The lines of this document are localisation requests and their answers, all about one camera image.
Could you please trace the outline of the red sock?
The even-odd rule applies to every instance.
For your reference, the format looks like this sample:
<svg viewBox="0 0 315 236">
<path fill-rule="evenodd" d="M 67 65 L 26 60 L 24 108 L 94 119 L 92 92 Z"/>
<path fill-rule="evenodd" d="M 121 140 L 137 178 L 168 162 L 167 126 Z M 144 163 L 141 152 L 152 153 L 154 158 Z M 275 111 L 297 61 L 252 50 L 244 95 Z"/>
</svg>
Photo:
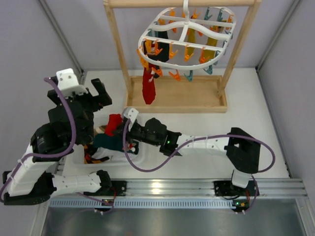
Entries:
<svg viewBox="0 0 315 236">
<path fill-rule="evenodd" d="M 122 122 L 123 119 L 120 114 L 110 114 L 104 133 L 108 136 L 114 136 L 114 132 L 117 130 L 117 127 L 122 124 Z"/>
<path fill-rule="evenodd" d="M 152 74 L 152 69 L 144 68 L 142 76 L 142 96 L 146 105 L 150 105 L 156 98 L 155 82 Z"/>
</svg>

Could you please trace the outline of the white clip hanger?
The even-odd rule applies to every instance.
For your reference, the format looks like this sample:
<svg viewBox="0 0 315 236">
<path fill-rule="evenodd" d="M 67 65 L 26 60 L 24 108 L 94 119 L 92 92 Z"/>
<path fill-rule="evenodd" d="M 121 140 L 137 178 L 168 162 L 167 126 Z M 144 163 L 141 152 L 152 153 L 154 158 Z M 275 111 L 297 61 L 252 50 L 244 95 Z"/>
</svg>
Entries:
<svg viewBox="0 0 315 236">
<path fill-rule="evenodd" d="M 166 8 L 139 37 L 137 54 L 143 68 L 162 76 L 162 68 L 175 70 L 169 75 L 178 80 L 180 71 L 188 81 L 202 69 L 212 75 L 213 67 L 225 55 L 237 23 L 232 10 L 224 6 L 207 7 L 204 16 L 183 9 Z"/>
</svg>

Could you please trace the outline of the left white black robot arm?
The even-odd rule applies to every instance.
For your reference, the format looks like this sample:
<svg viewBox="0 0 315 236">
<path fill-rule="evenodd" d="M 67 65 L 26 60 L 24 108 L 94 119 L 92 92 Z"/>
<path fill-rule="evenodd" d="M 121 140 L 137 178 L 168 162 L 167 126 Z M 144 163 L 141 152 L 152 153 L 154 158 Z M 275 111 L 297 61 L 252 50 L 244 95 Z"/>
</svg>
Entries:
<svg viewBox="0 0 315 236">
<path fill-rule="evenodd" d="M 94 139 L 94 113 L 112 104 L 100 79 L 92 80 L 98 92 L 79 92 L 74 86 L 70 93 L 61 91 L 57 77 L 45 78 L 53 89 L 48 98 L 56 105 L 48 111 L 49 122 L 39 127 L 18 160 L 17 166 L 2 175 L 0 201 L 5 206 L 31 206 L 63 194 L 83 196 L 105 195 L 112 188 L 109 174 L 98 170 L 88 175 L 65 177 L 47 172 L 63 157 L 73 153 L 75 145 L 88 145 Z"/>
</svg>

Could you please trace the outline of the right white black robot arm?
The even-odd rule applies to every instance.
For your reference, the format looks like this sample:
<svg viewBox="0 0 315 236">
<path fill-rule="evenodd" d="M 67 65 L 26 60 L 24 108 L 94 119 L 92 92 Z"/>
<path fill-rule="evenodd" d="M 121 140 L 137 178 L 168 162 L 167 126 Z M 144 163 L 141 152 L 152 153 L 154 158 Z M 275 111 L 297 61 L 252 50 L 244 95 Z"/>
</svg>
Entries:
<svg viewBox="0 0 315 236">
<path fill-rule="evenodd" d="M 239 188 L 246 188 L 251 176 L 258 172 L 261 144 L 241 128 L 232 127 L 226 135 L 211 138 L 170 131 L 156 118 L 144 126 L 124 118 L 114 134 L 124 142 L 135 140 L 156 146 L 168 157 L 200 154 L 227 158 L 234 166 L 231 184 Z"/>
</svg>

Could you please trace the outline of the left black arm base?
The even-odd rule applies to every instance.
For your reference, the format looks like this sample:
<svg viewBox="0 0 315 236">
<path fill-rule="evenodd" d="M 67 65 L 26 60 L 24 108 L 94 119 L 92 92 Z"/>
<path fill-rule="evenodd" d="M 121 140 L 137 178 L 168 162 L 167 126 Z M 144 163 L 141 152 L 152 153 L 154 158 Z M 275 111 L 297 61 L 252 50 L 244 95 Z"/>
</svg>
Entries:
<svg viewBox="0 0 315 236">
<path fill-rule="evenodd" d="M 97 191 L 98 196 L 125 196 L 127 190 L 127 182 L 123 180 L 112 180 L 106 183 Z"/>
</svg>

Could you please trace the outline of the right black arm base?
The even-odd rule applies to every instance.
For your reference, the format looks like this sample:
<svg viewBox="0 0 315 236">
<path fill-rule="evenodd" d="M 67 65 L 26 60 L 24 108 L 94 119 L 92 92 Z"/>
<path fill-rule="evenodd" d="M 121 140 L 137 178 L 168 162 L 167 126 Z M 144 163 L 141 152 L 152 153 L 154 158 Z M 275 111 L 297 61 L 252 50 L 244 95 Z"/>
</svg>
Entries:
<svg viewBox="0 0 315 236">
<path fill-rule="evenodd" d="M 256 185 L 253 180 L 250 180 L 246 188 L 241 188 L 232 184 L 230 180 L 216 180 L 214 181 L 214 190 L 216 196 L 223 197 L 252 197 L 256 192 Z"/>
</svg>

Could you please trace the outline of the wooden hanger stand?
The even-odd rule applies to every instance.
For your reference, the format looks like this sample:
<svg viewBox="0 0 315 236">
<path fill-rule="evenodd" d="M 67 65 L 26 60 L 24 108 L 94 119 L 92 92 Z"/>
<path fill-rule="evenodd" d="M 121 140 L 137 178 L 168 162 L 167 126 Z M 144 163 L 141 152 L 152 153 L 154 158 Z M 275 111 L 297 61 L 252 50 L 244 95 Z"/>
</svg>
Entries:
<svg viewBox="0 0 315 236">
<path fill-rule="evenodd" d="M 126 85 L 126 106 L 134 107 L 142 113 L 225 113 L 227 111 L 225 88 L 260 7 L 258 0 L 188 0 L 190 13 L 197 10 L 201 16 L 204 16 L 207 7 L 224 6 L 232 10 L 237 19 L 233 38 L 228 44 L 225 55 L 213 67 L 212 75 L 199 69 L 194 71 L 192 81 L 188 81 L 183 71 L 179 72 L 178 80 L 169 75 L 175 73 L 175 70 L 163 67 L 162 76 L 157 76 L 152 71 L 156 98 L 152 104 L 146 105 L 142 96 L 143 66 L 140 75 L 130 75 L 128 72 L 115 9 L 159 7 L 162 12 L 170 7 L 182 10 L 183 4 L 184 0 L 104 1 L 104 9 Z M 137 53 L 135 58 L 140 62 Z"/>
</svg>

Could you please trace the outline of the translucent plastic bin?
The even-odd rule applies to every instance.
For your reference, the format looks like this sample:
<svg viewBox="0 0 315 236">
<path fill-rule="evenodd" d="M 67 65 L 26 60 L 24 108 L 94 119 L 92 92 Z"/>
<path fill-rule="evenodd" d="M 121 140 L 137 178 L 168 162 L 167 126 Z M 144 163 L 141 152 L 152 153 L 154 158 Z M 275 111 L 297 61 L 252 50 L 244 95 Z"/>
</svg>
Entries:
<svg viewBox="0 0 315 236">
<path fill-rule="evenodd" d="M 103 134 L 109 120 L 108 113 L 94 117 L 94 137 L 97 134 Z M 67 156 L 67 161 L 76 167 L 116 167 L 129 165 L 125 153 L 110 151 L 104 148 L 95 148 L 93 141 L 85 146 L 75 145 L 73 153 Z"/>
</svg>

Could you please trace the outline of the green christmas sock in bin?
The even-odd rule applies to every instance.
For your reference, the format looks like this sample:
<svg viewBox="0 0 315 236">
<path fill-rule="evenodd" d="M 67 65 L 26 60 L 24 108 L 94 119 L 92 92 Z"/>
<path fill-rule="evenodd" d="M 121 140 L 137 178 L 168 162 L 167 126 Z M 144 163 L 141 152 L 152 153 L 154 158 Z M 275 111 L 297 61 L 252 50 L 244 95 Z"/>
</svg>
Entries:
<svg viewBox="0 0 315 236">
<path fill-rule="evenodd" d="M 122 136 L 108 136 L 107 134 L 97 134 L 93 141 L 94 148 L 104 148 L 110 151 L 124 153 L 126 149 L 127 153 L 137 155 L 139 153 L 139 143 L 126 143 L 124 145 Z"/>
</svg>

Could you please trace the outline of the dark navy sock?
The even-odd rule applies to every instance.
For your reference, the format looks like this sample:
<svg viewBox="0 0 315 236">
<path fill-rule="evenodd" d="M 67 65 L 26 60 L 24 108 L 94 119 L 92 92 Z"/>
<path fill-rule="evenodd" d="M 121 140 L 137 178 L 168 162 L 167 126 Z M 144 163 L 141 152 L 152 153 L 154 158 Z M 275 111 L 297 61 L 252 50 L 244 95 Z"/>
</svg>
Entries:
<svg viewBox="0 0 315 236">
<path fill-rule="evenodd" d="M 168 39 L 167 31 L 159 31 L 158 37 Z M 158 55 L 153 55 L 152 59 L 167 62 L 169 60 L 169 44 L 162 42 L 158 43 L 158 49 L 162 49 L 162 51 Z"/>
</svg>

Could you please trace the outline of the mustard yellow sock left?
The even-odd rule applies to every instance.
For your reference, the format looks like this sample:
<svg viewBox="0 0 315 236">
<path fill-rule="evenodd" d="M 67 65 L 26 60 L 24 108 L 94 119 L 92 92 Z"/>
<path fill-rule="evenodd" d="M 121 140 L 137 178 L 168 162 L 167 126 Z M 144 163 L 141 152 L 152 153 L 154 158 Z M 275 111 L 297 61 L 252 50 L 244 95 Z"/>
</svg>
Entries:
<svg viewBox="0 0 315 236">
<path fill-rule="evenodd" d="M 196 39 L 195 39 L 195 30 L 194 30 L 194 29 L 189 29 L 189 30 L 188 30 L 187 42 L 193 43 L 193 44 L 196 42 Z M 188 55 L 192 55 L 193 52 L 194 52 L 194 48 L 193 48 L 193 47 L 188 47 Z"/>
</svg>

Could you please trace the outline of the aluminium rail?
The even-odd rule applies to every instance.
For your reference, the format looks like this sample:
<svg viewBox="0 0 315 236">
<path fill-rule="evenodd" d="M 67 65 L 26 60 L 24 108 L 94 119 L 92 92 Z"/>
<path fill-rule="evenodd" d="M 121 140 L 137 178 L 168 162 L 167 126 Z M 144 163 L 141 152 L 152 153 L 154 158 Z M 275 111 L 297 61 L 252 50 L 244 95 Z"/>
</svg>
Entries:
<svg viewBox="0 0 315 236">
<path fill-rule="evenodd" d="M 215 195 L 214 181 L 225 179 L 130 179 L 125 196 L 207 196 Z M 295 178 L 258 178 L 255 194 L 265 198 L 303 198 L 307 196 L 305 186 Z M 97 192 L 84 193 L 96 197 Z"/>
</svg>

